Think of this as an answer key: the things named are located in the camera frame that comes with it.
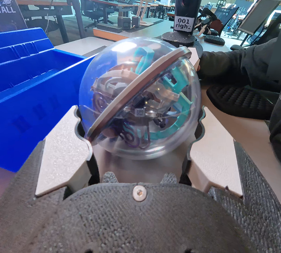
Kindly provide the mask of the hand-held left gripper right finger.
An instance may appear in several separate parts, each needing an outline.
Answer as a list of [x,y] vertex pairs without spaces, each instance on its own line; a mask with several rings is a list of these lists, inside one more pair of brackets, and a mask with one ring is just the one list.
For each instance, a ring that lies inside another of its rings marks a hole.
[[203,106],[203,110],[203,135],[190,150],[188,177],[192,187],[204,193],[215,187],[242,198],[234,139],[207,107]]

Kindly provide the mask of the dark blue maze ball box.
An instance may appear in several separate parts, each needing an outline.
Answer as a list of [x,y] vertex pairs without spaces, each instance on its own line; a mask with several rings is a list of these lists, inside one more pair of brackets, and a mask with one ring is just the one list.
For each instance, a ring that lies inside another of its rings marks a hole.
[[0,0],[0,32],[27,28],[16,0]]

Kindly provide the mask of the black monitor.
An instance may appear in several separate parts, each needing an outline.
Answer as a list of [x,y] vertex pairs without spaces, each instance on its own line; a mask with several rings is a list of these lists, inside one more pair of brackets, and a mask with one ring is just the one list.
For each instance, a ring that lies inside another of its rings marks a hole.
[[280,2],[281,0],[258,0],[237,29],[246,34],[254,35]]

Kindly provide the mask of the blue plastic bin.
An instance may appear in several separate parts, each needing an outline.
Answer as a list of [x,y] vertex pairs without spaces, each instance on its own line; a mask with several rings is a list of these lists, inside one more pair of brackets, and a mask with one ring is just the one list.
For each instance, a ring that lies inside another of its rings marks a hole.
[[41,28],[0,35],[0,167],[17,172],[73,106],[95,55],[52,45]]

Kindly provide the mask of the clear maze ball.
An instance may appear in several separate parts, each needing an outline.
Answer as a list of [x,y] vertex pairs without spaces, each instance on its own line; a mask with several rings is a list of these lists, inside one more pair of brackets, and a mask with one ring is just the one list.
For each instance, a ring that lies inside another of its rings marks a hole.
[[201,89],[189,58],[186,46],[146,37],[100,51],[79,89],[84,138],[133,160],[161,157],[194,141]]

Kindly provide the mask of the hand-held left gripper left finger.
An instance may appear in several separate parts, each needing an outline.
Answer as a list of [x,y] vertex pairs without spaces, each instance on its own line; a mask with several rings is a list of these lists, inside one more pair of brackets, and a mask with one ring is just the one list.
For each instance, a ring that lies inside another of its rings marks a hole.
[[65,186],[76,192],[99,183],[93,148],[84,135],[78,106],[72,106],[44,139],[37,197]]

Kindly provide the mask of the person's right forearm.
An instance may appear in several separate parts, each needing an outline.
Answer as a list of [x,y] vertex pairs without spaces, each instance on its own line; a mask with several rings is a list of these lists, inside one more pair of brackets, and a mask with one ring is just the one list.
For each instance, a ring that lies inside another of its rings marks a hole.
[[250,85],[257,90],[280,92],[280,84],[266,74],[272,54],[278,47],[277,65],[280,69],[280,44],[278,38],[266,43],[229,52],[203,51],[198,66],[198,76],[221,84]]

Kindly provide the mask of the wooden-edged desk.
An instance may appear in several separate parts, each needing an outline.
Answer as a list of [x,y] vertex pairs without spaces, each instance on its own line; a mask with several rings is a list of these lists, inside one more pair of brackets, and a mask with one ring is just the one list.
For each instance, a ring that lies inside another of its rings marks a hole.
[[[151,37],[156,38],[160,37],[165,32],[172,31],[171,26],[173,25],[172,21],[169,20],[162,20],[158,24],[153,24],[145,29],[138,29],[132,33],[128,33],[127,31],[122,31],[121,33],[114,33],[108,30],[100,30],[97,28],[93,28],[93,34],[95,37],[111,40],[111,41],[120,41],[126,38],[133,38],[133,37]],[[194,36],[198,40],[198,42],[202,45],[203,51],[222,51],[227,52],[230,51],[230,47],[232,45],[240,45],[242,41],[236,40],[233,38],[223,37],[225,40],[224,46],[213,45],[204,41],[204,36],[198,36],[198,30],[194,31]]]

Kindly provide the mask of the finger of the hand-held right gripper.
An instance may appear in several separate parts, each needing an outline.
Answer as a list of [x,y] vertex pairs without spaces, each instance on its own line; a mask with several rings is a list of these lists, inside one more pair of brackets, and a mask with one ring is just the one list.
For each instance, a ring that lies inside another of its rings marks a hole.
[[197,50],[196,48],[192,48],[192,47],[189,47],[188,49],[191,51],[191,58],[189,58],[189,61],[191,62],[195,71],[197,72],[199,71],[198,69],[200,69],[199,66],[200,58],[198,56]]

